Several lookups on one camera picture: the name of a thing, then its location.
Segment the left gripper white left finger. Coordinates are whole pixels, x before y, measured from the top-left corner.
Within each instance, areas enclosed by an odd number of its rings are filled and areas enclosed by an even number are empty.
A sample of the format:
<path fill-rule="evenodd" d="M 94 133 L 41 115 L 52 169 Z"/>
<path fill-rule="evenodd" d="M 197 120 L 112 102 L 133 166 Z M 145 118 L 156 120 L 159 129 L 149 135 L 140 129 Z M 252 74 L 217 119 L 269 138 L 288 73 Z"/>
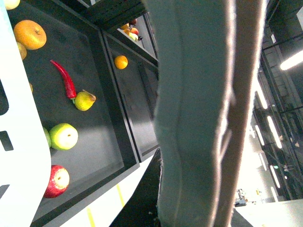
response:
<path fill-rule="evenodd" d="M 2 1 L 0 3 L 0 80 L 9 108 L 0 117 L 0 130 L 13 149 L 0 148 L 0 225 L 28 227 L 47 188 L 51 156 L 31 93 L 23 61 Z"/>

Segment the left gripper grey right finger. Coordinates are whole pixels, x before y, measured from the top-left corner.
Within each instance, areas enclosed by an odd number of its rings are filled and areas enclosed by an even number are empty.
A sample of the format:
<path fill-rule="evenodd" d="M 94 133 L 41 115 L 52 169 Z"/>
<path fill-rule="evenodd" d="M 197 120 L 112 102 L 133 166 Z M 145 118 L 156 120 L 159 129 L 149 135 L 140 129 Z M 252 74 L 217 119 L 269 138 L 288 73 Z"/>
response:
<path fill-rule="evenodd" d="M 158 46 L 163 227 L 228 227 L 253 107 L 264 0 L 146 0 Z"/>

